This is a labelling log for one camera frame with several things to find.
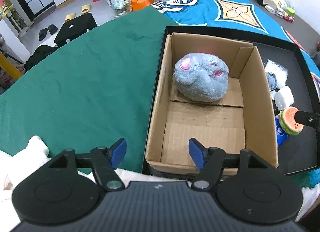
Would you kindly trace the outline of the burger plush toy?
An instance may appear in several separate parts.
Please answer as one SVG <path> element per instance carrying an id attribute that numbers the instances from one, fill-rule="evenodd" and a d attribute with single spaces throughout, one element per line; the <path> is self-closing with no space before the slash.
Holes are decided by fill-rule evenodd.
<path id="1" fill-rule="evenodd" d="M 279 113 L 280 125 L 289 135 L 298 135 L 304 128 L 304 125 L 295 121 L 295 113 L 297 111 L 296 107 L 287 107 Z"/>

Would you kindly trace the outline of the blue tissue pack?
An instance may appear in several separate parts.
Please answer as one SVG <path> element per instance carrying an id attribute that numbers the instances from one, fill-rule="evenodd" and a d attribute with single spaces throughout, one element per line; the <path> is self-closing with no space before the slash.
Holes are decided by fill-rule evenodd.
<path id="1" fill-rule="evenodd" d="M 276 137 L 277 137 L 277 146 L 281 146 L 288 138 L 289 134 L 287 134 L 280 125 L 279 116 L 275 116 L 275 125 L 276 125 Z"/>

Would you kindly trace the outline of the brown cardboard box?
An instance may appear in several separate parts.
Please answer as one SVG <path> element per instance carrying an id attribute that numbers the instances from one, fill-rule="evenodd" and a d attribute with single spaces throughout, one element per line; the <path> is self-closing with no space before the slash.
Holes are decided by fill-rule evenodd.
<path id="1" fill-rule="evenodd" d="M 250 149 L 278 166 L 271 95 L 258 48 L 252 43 L 200 34 L 167 33 L 146 142 L 145 158 L 157 171 L 197 173 L 188 142 L 227 153 Z M 188 53 L 211 53 L 229 67 L 228 91 L 212 103 L 187 99 L 176 87 L 174 66 Z"/>

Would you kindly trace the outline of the grey plush mouse toy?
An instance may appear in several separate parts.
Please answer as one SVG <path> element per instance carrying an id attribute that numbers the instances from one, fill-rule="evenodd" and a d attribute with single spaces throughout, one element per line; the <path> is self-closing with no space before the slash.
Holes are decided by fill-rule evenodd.
<path id="1" fill-rule="evenodd" d="M 228 90 L 229 67 L 218 56 L 189 53 L 174 67 L 176 87 L 186 98 L 198 102 L 214 102 Z"/>

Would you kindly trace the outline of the black shallow tray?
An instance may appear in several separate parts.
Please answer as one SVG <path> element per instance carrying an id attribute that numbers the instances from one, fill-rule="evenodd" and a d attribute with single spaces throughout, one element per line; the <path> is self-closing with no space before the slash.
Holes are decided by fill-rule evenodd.
<path id="1" fill-rule="evenodd" d="M 188 99 L 174 73 L 192 68 L 192 53 L 213 54 L 212 80 L 228 77 L 213 102 Z M 284 173 L 319 166 L 319 98 L 294 43 L 231 28 L 169 26 L 158 66 L 145 158 L 157 171 L 188 175 L 200 161 L 189 140 L 227 153 L 249 149 Z"/>

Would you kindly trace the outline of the white tissue pack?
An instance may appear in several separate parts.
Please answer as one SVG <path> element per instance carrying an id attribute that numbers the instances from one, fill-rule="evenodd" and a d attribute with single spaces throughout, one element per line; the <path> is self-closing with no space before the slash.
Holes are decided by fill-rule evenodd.
<path id="1" fill-rule="evenodd" d="M 294 97 L 289 86 L 284 86 L 277 92 L 275 90 L 271 91 L 271 98 L 275 102 L 276 108 L 278 110 L 284 110 L 294 104 Z"/>

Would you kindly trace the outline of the grey bench mat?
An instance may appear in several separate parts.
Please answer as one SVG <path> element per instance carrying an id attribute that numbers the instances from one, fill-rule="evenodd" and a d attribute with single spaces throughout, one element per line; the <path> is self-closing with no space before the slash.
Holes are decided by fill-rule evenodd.
<path id="1" fill-rule="evenodd" d="M 272 17 L 285 30 L 287 30 L 293 38 L 300 43 L 304 50 L 310 55 L 312 59 L 317 55 L 317 46 L 319 42 L 319 34 L 308 23 L 306 23 L 298 15 L 295 15 L 295 20 L 290 23 L 274 14 L 271 14 L 264 6 L 257 3 L 257 0 L 249 0 L 257 5 L 263 12 Z"/>

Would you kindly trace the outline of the small red toy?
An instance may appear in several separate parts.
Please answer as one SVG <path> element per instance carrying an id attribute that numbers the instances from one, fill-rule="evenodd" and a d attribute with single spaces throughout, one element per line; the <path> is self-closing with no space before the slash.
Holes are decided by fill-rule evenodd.
<path id="1" fill-rule="evenodd" d="M 294 18 L 293 16 L 289 15 L 289 14 L 286 13 L 286 12 L 284 13 L 283 18 L 284 18 L 286 21 L 288 21 L 289 23 L 293 23 L 294 20 L 295 20 L 295 18 Z"/>

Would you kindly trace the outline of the green lidded cup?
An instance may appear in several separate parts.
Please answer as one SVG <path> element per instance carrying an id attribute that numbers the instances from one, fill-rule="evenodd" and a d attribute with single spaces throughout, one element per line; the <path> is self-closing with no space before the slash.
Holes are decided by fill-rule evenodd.
<path id="1" fill-rule="evenodd" d="M 291 7 L 287 7 L 287 8 L 286 8 L 286 13 L 287 13 L 288 15 L 290 15 L 291 17 L 294 17 L 294 16 L 295 16 L 295 10 L 294 10 L 293 8 L 291 8 Z"/>

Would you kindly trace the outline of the blue patterned bedsheet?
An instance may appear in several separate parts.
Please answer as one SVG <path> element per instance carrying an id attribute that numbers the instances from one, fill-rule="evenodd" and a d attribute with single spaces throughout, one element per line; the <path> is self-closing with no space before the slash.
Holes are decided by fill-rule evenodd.
<path id="1" fill-rule="evenodd" d="M 249 0 L 169 0 L 154 2 L 152 6 L 181 26 L 232 28 L 294 43 L 300 48 L 313 84 L 319 90 L 319 69 L 310 55 L 285 28 Z"/>

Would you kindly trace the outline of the black slipper right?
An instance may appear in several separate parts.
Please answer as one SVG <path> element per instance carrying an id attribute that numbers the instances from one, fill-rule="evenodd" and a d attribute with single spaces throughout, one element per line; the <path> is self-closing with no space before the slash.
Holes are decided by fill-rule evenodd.
<path id="1" fill-rule="evenodd" d="M 58 27 L 54 24 L 48 26 L 48 31 L 51 35 L 54 35 L 58 31 Z"/>

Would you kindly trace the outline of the black slipper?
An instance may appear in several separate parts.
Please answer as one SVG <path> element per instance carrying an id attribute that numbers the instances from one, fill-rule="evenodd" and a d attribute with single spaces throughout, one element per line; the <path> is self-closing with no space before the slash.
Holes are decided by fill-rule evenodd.
<path id="1" fill-rule="evenodd" d="M 44 28 L 39 32 L 39 41 L 43 41 L 46 38 L 48 28 Z"/>
<path id="2" fill-rule="evenodd" d="M 58 31 L 58 27 L 54 24 L 48 26 L 48 31 L 51 35 L 54 35 Z"/>

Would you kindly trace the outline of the yellow slipper left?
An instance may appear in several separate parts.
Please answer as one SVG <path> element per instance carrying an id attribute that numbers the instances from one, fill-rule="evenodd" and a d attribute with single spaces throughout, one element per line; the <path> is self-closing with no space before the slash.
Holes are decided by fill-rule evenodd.
<path id="1" fill-rule="evenodd" d="M 65 20 L 64 20 L 64 23 L 66 23 L 66 22 L 74 19 L 74 18 L 75 18 L 75 15 L 76 15 L 76 13 L 70 13 L 70 14 L 66 15 Z"/>

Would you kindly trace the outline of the yellow slipper right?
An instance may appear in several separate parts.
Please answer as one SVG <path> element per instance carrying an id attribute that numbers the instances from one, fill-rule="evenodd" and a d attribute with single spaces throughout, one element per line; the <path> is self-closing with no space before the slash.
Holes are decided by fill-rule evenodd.
<path id="1" fill-rule="evenodd" d="M 91 11 L 91 7 L 92 7 L 91 4 L 83 5 L 82 8 L 81 8 L 81 14 L 89 13 Z"/>

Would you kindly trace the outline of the glass jar on floor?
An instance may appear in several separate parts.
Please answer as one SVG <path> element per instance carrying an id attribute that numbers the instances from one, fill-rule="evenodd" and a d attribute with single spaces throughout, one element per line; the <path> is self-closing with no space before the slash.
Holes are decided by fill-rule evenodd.
<path id="1" fill-rule="evenodd" d="M 132 12 L 131 1 L 129 0 L 116 0 L 111 7 L 115 17 L 120 17 Z"/>

